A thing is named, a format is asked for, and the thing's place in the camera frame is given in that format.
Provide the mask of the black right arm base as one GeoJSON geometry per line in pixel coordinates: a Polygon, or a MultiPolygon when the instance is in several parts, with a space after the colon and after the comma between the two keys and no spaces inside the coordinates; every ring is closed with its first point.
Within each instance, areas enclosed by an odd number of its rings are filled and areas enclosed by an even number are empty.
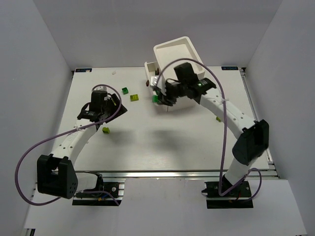
{"type": "Polygon", "coordinates": [[[248,181],[232,189],[224,196],[219,195],[219,182],[205,182],[205,188],[201,191],[206,197],[207,209],[246,209],[253,208],[252,196],[248,181]]]}

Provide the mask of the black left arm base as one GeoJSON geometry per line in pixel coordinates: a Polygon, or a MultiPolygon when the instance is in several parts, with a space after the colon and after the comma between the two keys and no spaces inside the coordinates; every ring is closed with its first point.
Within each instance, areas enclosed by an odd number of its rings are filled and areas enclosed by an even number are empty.
{"type": "Polygon", "coordinates": [[[106,180],[98,175],[96,187],[77,192],[72,199],[72,205],[118,207],[122,202],[124,189],[123,181],[106,180]]]}

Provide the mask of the dark green 2x2 lego brick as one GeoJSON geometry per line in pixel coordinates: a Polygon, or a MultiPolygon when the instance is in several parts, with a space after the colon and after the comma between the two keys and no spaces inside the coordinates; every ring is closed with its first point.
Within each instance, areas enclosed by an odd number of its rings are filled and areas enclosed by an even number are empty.
{"type": "Polygon", "coordinates": [[[124,95],[128,94],[128,89],[127,89],[127,87],[122,88],[122,93],[123,93],[124,95]]]}

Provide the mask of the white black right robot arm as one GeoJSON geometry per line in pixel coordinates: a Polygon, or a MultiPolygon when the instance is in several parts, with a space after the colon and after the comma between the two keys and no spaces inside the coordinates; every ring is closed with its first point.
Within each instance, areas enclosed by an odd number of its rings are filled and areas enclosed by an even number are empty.
{"type": "Polygon", "coordinates": [[[247,116],[233,105],[226,98],[217,76],[205,65],[188,58],[180,61],[181,64],[174,67],[175,79],[164,75],[175,64],[172,61],[148,83],[159,104],[173,106],[179,98],[187,97],[220,118],[224,123],[224,143],[227,132],[232,132],[236,138],[232,148],[234,159],[227,172],[220,173],[219,180],[219,188],[231,190],[245,179],[253,163],[269,147],[269,124],[247,116]]]}

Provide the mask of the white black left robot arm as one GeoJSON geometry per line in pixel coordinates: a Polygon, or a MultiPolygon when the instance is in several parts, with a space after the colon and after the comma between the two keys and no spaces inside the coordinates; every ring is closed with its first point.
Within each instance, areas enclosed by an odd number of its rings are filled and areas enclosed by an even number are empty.
{"type": "Polygon", "coordinates": [[[49,155],[41,155],[37,160],[37,189],[39,193],[71,199],[78,192],[99,194],[103,188],[101,174],[77,173],[74,163],[89,139],[104,124],[122,114],[127,109],[121,98],[105,90],[94,90],[91,100],[85,104],[74,125],[74,131],[66,135],[64,141],[49,155]]]}

